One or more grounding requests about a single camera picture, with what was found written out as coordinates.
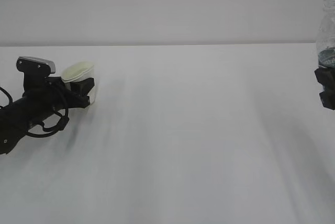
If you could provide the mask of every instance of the black cable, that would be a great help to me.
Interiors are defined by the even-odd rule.
[[[53,127],[45,128],[43,122],[36,122],[35,124],[42,126],[43,131],[45,131],[45,132],[50,131],[50,132],[44,133],[44,134],[35,134],[35,133],[31,133],[31,132],[27,131],[26,135],[29,136],[29,137],[32,137],[32,138],[46,138],[46,137],[50,137],[50,136],[56,134],[57,132],[59,132],[60,130],[62,130],[63,127],[60,125],[60,123],[64,123],[65,122],[65,124],[67,124],[67,122],[69,121],[69,106],[68,106],[68,103],[66,102],[66,99],[65,99],[64,95],[62,94],[62,92],[58,88],[56,88],[54,86],[51,86],[51,88],[53,88],[58,93],[58,95],[60,96],[60,98],[61,98],[61,100],[63,102],[64,109],[65,109],[65,114],[63,116],[63,115],[61,115],[58,112],[55,113],[55,111],[53,110],[53,112],[56,115],[58,115],[58,116],[60,115],[60,117],[61,117],[59,119],[58,123],[55,126],[53,126]]]
[[[64,109],[65,109],[65,114],[61,115],[59,112],[57,112],[55,110],[52,110],[56,115],[58,115],[60,117],[60,120],[58,121],[58,123],[55,126],[50,127],[50,128],[45,128],[44,127],[44,123],[42,121],[41,122],[34,122],[35,124],[42,126],[42,129],[45,132],[48,132],[48,131],[50,131],[50,132],[45,133],[45,134],[31,133],[29,131],[23,130],[20,126],[17,126],[15,123],[11,122],[11,120],[8,117],[3,116],[3,118],[5,118],[7,120],[7,122],[10,123],[13,127],[15,127],[16,129],[24,132],[27,136],[32,137],[32,138],[46,138],[46,137],[50,137],[50,136],[56,134],[57,132],[59,132],[60,130],[63,130],[64,127],[66,126],[66,124],[70,120],[69,119],[69,106],[68,106],[68,103],[66,102],[66,99],[65,99],[64,95],[60,91],[60,89],[58,89],[57,87],[54,87],[54,86],[50,86],[50,87],[52,89],[54,89],[58,93],[58,95],[60,96],[60,98],[62,100],[62,103],[63,103],[63,106],[64,106]],[[0,87],[0,90],[3,93],[5,93],[5,95],[8,97],[9,104],[13,103],[13,99],[12,99],[11,95],[6,90],[4,90],[1,87]]]
[[[12,96],[8,93],[8,91],[6,91],[5,89],[3,89],[1,86],[0,86],[0,91],[2,91],[7,97],[8,97],[8,104],[12,104],[13,103],[13,98]]]

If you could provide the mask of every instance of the black clamp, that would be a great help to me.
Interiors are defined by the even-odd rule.
[[[335,110],[335,68],[318,68],[315,76],[324,91],[320,93],[320,99],[325,108]]]

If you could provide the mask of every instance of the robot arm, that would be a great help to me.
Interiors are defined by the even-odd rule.
[[[89,94],[95,86],[92,77],[65,84],[61,77],[49,76],[55,73],[52,61],[19,57],[16,66],[24,73],[25,92],[21,99],[13,102],[12,97],[0,89],[9,98],[9,104],[0,107],[0,154],[8,154],[24,136],[44,138],[64,130],[70,120],[69,109],[89,106],[90,99],[92,101]],[[43,120],[53,114],[60,117],[58,123],[50,128],[44,127]],[[29,132],[36,125],[40,125],[45,133]]]

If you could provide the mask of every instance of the white backdrop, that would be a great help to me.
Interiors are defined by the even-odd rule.
[[[0,45],[314,41],[322,0],[0,0]]]
[[[0,48],[14,99],[19,55],[92,60],[98,93],[0,156],[2,223],[335,223],[314,44]]]

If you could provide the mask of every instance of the white plastic cup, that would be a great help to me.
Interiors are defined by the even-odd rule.
[[[94,63],[91,62],[79,62],[67,69],[65,69],[61,75],[62,81],[65,87],[71,90],[70,83],[80,82],[88,78],[94,78]],[[95,85],[88,93],[90,97],[90,104],[95,101]]]

